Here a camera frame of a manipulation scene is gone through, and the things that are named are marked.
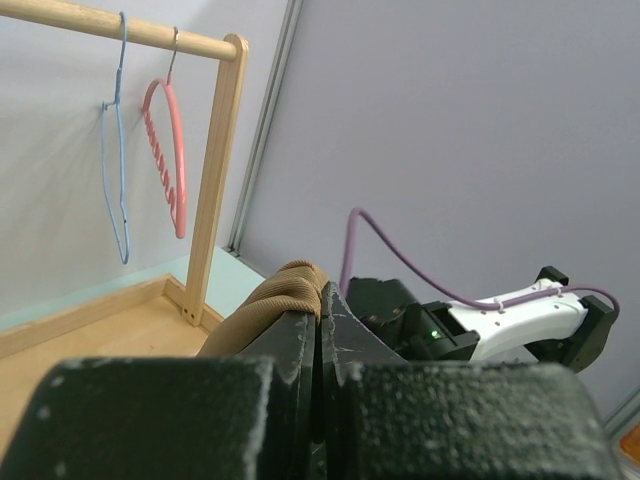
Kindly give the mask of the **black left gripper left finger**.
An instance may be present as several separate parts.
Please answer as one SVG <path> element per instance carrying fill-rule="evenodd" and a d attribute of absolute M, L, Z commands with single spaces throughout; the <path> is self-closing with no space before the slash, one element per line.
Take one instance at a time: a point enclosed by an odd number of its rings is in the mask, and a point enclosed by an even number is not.
<path fill-rule="evenodd" d="M 5 479 L 303 479 L 316 321 L 288 312 L 240 354 L 82 357 L 37 385 Z"/>

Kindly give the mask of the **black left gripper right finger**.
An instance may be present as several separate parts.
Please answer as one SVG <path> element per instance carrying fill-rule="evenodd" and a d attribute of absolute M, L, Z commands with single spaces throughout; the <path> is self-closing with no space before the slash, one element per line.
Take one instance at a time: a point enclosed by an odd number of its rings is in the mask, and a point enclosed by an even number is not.
<path fill-rule="evenodd" d="M 618 479 L 595 406 L 557 364 L 416 362 L 322 292 L 330 479 Z"/>

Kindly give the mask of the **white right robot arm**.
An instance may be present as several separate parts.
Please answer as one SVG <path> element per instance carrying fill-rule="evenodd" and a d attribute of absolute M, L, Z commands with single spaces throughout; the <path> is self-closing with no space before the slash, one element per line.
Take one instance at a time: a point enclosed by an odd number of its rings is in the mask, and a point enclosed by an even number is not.
<path fill-rule="evenodd" d="M 531 286 L 484 299 L 422 304 L 397 279 L 353 277 L 346 290 L 353 315 L 410 361 L 558 363 L 575 373 L 602 353 L 620 307 L 582 295 L 552 266 Z"/>

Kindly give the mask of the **tan brown skirt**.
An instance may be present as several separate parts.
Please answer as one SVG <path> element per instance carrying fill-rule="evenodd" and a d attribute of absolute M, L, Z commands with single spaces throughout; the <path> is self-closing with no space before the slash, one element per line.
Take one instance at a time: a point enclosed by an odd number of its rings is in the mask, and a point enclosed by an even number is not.
<path fill-rule="evenodd" d="M 282 266 L 259 284 L 246 300 L 207 337 L 198 356 L 230 356 L 241 352 L 286 312 L 321 315 L 322 291 L 328 275 L 307 260 Z"/>

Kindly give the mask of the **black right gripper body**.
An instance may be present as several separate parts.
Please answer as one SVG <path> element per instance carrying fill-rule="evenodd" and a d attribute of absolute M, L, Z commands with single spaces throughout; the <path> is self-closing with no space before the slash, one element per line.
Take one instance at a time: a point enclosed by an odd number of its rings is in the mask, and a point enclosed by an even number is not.
<path fill-rule="evenodd" d="M 397 279 L 353 277 L 351 312 L 398 355 L 410 361 L 469 361 L 475 332 L 463 327 L 441 301 L 421 304 Z"/>

